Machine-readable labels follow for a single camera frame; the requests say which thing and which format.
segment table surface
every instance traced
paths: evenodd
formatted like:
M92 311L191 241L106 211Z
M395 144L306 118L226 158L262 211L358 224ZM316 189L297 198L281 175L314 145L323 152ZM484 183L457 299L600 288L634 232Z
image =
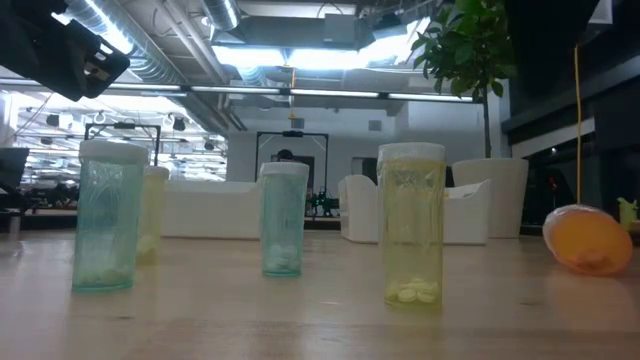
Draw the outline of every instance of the table surface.
M442 314L382 301L379 250L307 233L303 275L260 274L257 241L163 240L128 291L71 294L72 233L0 256L2 359L634 359L640 262L557 265L539 239L445 248Z

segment white sofa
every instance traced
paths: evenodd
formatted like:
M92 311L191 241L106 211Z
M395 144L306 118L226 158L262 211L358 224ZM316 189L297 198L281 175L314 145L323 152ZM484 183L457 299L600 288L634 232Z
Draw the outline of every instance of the white sofa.
M478 159L452 166L457 186L491 179L490 238L520 236L522 207L527 186L529 162L523 159Z
M347 176L339 184L342 236L358 243L379 241L378 193L362 175ZM491 181L446 189L444 243L483 245L487 242Z
M357 243L377 243L378 194L376 185L366 176L352 175L340 181L338 189L340 191L342 237Z
M257 183L167 182L162 235L186 238L258 239Z

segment white planter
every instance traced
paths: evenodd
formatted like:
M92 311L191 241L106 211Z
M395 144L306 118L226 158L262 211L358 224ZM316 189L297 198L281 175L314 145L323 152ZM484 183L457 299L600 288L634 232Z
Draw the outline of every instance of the white planter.
M520 236L529 162L523 159L478 159L452 166L456 186L491 180L490 238Z

